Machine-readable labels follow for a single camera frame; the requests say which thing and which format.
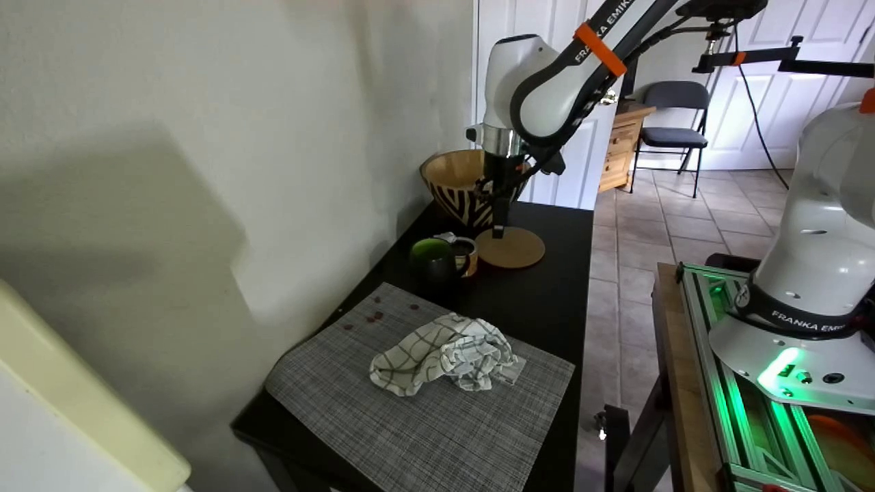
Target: white towel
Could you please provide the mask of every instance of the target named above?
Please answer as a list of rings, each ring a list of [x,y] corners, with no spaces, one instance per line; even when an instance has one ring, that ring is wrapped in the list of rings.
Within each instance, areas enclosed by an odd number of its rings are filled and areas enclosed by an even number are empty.
[[[512,353],[494,324],[452,312],[374,356],[369,375],[374,386],[397,395],[415,395],[437,376],[452,376],[461,391],[493,391],[493,376],[515,386],[523,365],[524,357]]]

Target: cable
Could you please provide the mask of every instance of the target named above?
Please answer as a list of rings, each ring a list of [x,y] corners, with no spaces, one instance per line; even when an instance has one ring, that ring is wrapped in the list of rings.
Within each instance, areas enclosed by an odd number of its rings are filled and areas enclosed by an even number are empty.
[[[734,37],[735,37],[735,51],[742,51],[739,25],[734,25]],[[766,152],[766,158],[768,158],[768,167],[772,167],[772,173],[777,174],[777,181],[780,181],[784,189],[790,189],[787,181],[783,178],[783,173],[777,169],[777,164],[775,164],[775,158],[772,158],[772,151],[768,151],[768,145],[766,145],[762,125],[761,125],[761,112],[757,112],[757,102],[754,102],[754,93],[750,89],[747,70],[743,70],[743,66],[735,66],[735,69],[739,69],[739,74],[742,74],[743,93],[747,93],[750,108],[751,108],[751,114],[754,114],[754,132],[757,132],[757,138],[761,138],[762,152]]]

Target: woven mat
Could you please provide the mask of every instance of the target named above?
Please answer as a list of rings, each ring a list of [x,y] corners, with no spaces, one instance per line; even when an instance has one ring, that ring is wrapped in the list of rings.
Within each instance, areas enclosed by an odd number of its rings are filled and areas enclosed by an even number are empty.
[[[412,399],[371,386],[371,356],[444,312],[381,285],[333,324],[289,350],[266,387],[381,490],[523,490],[575,365],[508,337],[528,360],[516,386],[466,394],[437,379]]]

